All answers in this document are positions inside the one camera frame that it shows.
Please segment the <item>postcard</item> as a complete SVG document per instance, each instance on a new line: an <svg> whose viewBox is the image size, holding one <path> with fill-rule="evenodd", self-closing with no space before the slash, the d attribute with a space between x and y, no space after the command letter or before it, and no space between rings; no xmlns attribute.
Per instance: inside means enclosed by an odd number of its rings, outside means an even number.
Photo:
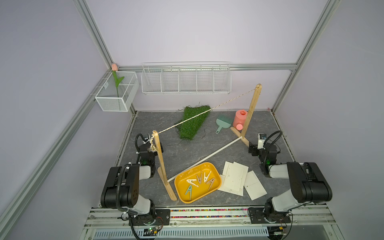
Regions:
<svg viewBox="0 0 384 240"><path fill-rule="evenodd" d="M244 187L252 201L267 194L254 171L247 173Z"/></svg>
<svg viewBox="0 0 384 240"><path fill-rule="evenodd" d="M218 191L222 191L222 192L238 195L238 196L241 196L241 197L244 195L244 189L238 189L238 190L235 191L235 190L231 189L230 187L226 187L224 185L225 176L220 175L220 177L221 177L222 183L221 183L221 186L218 188Z"/></svg>
<svg viewBox="0 0 384 240"><path fill-rule="evenodd" d="M239 163L226 162L223 170L224 185L233 190L243 189L249 167Z"/></svg>

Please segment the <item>teal clothespin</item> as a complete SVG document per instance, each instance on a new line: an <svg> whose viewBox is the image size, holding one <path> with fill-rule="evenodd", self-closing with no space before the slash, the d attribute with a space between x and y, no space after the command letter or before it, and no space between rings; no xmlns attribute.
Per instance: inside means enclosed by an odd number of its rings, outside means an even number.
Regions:
<svg viewBox="0 0 384 240"><path fill-rule="evenodd" d="M192 200L192 190L193 190L193 186L192 185L189 185L186 192L185 192L185 195L186 195L186 198L187 200L191 201Z"/></svg>

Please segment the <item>beige clothespin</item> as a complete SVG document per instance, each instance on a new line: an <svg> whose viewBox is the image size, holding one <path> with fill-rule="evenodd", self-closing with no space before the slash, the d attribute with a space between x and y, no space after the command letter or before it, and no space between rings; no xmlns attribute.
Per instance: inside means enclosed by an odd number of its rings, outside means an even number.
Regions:
<svg viewBox="0 0 384 240"><path fill-rule="evenodd" d="M206 184L209 185L208 191L211 190L211 188L212 188L214 182L215 182L215 178L212 178L212 179L210 179L210 180L208 180L208 181L206 182Z"/></svg>
<svg viewBox="0 0 384 240"><path fill-rule="evenodd" d="M198 183L201 184L202 183L202 172L196 174L196 177L197 177Z"/></svg>

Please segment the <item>white clothespin end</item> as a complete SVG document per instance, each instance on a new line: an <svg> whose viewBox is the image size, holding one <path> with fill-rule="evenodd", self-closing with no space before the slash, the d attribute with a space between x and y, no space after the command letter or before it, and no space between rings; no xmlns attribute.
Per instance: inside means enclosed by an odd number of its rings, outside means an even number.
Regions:
<svg viewBox="0 0 384 240"><path fill-rule="evenodd" d="M187 181L187 183L189 183L190 185L199 187L199 185L198 185L198 180L197 180L197 179L187 179L186 181Z"/></svg>
<svg viewBox="0 0 384 240"><path fill-rule="evenodd" d="M211 174L211 172L209 172L208 174L206 172L204 172L204 182L205 183L208 181L210 174Z"/></svg>

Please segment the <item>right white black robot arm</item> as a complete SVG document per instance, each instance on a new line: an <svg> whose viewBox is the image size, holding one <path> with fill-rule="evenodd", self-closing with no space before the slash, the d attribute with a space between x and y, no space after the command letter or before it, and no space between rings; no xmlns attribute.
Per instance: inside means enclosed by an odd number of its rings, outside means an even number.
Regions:
<svg viewBox="0 0 384 240"><path fill-rule="evenodd" d="M287 179L290 183L289 190L266 201L260 216L268 223L284 220L293 209L329 202L333 197L332 189L316 163L277 163L277 156L281 153L277 140L282 135L282 131L269 136L258 134L258 143L250 143L248 150L252 156L259 158L261 172L266 177Z"/></svg>

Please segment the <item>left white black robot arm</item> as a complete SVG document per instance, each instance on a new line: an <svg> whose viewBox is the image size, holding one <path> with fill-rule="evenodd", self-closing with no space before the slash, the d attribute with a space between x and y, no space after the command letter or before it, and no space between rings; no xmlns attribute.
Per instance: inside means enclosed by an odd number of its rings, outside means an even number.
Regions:
<svg viewBox="0 0 384 240"><path fill-rule="evenodd" d="M139 194L140 181L153 178L156 171L155 159L158 154L150 151L150 147L150 137L136 135L136 161L110 168L103 187L102 208L121 211L124 221L131 220L144 225L156 222L154 202Z"/></svg>

